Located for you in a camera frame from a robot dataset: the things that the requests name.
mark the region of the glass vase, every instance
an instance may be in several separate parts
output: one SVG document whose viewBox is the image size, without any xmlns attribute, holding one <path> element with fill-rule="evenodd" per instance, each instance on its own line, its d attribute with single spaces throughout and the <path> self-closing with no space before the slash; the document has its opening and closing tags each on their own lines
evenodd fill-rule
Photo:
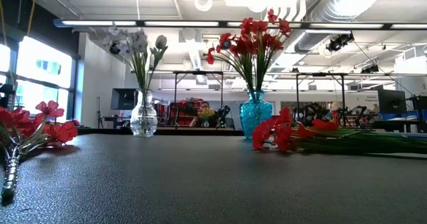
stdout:
<svg viewBox="0 0 427 224">
<path fill-rule="evenodd" d="M 138 89 L 138 102 L 132 110 L 131 130 L 134 137 L 152 137 L 157 130 L 157 113 L 151 101 L 153 92 Z"/>
<path fill-rule="evenodd" d="M 248 91 L 249 100 L 240 104 L 240 121 L 246 139 L 252 139 L 252 132 L 262 121 L 273 114 L 273 105 L 262 100 L 263 91 Z"/>
</svg>

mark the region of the blue glass vase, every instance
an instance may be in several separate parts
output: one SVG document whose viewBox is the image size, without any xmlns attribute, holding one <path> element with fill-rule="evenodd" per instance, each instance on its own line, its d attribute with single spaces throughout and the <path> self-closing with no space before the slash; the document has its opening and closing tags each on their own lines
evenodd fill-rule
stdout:
<svg viewBox="0 0 427 224">
<path fill-rule="evenodd" d="M 252 131 L 273 114 L 273 105 L 262 100 L 263 91 L 248 91 L 249 100 L 240 104 L 240 121 L 246 139 L 252 139 Z"/>
</svg>

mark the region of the black textured tabletop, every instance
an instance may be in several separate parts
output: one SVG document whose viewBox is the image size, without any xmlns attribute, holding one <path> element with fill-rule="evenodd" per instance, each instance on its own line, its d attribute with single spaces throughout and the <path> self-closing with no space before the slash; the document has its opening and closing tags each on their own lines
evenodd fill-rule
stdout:
<svg viewBox="0 0 427 224">
<path fill-rule="evenodd" d="M 0 223 L 427 222 L 425 159 L 259 153 L 242 137 L 73 144 L 21 164 Z"/>
</svg>

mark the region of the monitor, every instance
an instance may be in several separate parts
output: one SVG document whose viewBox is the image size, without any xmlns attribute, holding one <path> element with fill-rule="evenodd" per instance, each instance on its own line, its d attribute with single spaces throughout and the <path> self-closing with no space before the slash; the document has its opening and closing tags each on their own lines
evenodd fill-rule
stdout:
<svg viewBox="0 0 427 224">
<path fill-rule="evenodd" d="M 115 88 L 111 95 L 112 110 L 132 110 L 135 107 L 138 92 L 132 88 Z"/>
<path fill-rule="evenodd" d="M 380 113 L 406 114 L 404 91 L 378 90 Z"/>
</svg>

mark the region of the man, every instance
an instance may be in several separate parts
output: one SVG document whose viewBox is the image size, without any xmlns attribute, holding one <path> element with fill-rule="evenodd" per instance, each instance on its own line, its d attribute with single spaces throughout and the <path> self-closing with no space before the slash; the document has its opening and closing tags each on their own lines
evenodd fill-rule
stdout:
<svg viewBox="0 0 427 224">
<path fill-rule="evenodd" d="M 200 104 L 200 111 L 203 111 L 205 109 L 209 109 L 209 103 L 207 101 L 204 101 Z M 215 115 L 211 116 L 209 118 L 209 127 L 216 127 L 218 125 L 218 116 L 215 113 Z M 201 127 L 201 120 L 197 117 L 193 118 L 193 121 L 189 124 L 190 127 Z"/>
</svg>

